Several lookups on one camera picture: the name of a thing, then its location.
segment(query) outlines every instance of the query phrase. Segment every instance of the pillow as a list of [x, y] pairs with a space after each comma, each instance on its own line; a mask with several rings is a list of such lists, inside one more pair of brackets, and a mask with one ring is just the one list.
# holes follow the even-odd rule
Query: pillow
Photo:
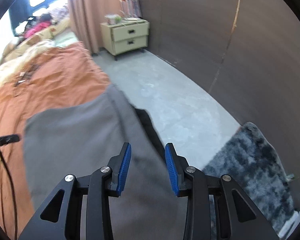
[[52, 23], [59, 23], [63, 18], [69, 16], [68, 4], [50, 9], [48, 11], [51, 15]]

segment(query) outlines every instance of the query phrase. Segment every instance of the pink clothing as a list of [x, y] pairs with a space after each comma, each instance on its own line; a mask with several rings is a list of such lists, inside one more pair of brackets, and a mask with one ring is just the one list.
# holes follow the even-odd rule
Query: pink clothing
[[37, 23], [32, 29], [30, 29], [29, 31], [26, 32], [25, 34], [25, 38], [29, 38], [30, 36], [32, 36], [33, 34], [49, 27], [51, 25], [51, 22], [40, 22]]

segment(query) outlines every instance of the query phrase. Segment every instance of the cream nightstand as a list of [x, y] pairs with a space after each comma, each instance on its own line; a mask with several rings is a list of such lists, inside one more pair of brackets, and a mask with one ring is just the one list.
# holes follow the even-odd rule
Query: cream nightstand
[[140, 49], [148, 46], [149, 22], [123, 22], [115, 25], [101, 23], [103, 46], [114, 59], [116, 55], [129, 50]]

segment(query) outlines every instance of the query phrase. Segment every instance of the drawer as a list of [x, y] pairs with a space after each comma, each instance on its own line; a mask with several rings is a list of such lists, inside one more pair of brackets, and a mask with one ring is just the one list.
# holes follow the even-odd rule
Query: drawer
[[114, 43], [114, 50], [116, 54], [120, 54], [129, 50], [144, 48], [147, 46], [148, 36], [137, 37], [134, 39], [118, 41]]
[[149, 23], [130, 24], [112, 29], [113, 40], [122, 41], [149, 34]]

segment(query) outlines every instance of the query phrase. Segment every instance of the metal screw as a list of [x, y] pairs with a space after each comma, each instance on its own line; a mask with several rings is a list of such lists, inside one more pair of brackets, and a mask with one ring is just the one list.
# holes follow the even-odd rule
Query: metal screw
[[100, 170], [101, 172], [106, 173], [110, 170], [110, 168], [108, 166], [103, 166]]
[[65, 177], [65, 181], [69, 182], [69, 181], [73, 180], [73, 178], [74, 178], [73, 175], [69, 174]]
[[223, 175], [223, 176], [222, 176], [222, 179], [223, 179], [224, 181], [231, 181], [231, 177], [230, 177], [229, 175]]
[[189, 166], [189, 167], [186, 168], [186, 171], [191, 172], [191, 173], [195, 172], [195, 167]]

